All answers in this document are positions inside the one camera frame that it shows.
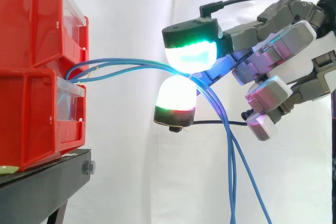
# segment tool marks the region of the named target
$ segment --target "metal bolt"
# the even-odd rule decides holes
[[[82,173],[86,175],[94,174],[96,170],[96,163],[95,161],[84,161],[82,165]]]

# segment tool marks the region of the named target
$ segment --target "robotic hand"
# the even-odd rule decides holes
[[[245,96],[251,110],[242,118],[264,141],[277,133],[275,124],[295,104],[336,89],[336,0],[280,0],[257,21],[222,31],[211,13],[242,1],[248,0],[201,6],[200,18],[162,33],[168,61],[176,69],[208,85],[230,71],[242,85],[255,82]]]

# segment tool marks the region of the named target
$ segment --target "black light base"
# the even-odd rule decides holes
[[[170,128],[188,127],[193,124],[195,108],[191,110],[168,110],[155,106],[154,122]]]

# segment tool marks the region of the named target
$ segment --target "coiled black cable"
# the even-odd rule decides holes
[[[240,116],[241,118],[246,121],[250,115],[254,112],[254,109],[247,110],[246,112],[243,112]]]

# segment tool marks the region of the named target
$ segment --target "black metal stand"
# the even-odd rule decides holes
[[[26,172],[0,176],[0,223],[62,224],[67,200],[90,180],[91,150]]]
[[[67,201],[49,216],[47,224],[63,224]]]

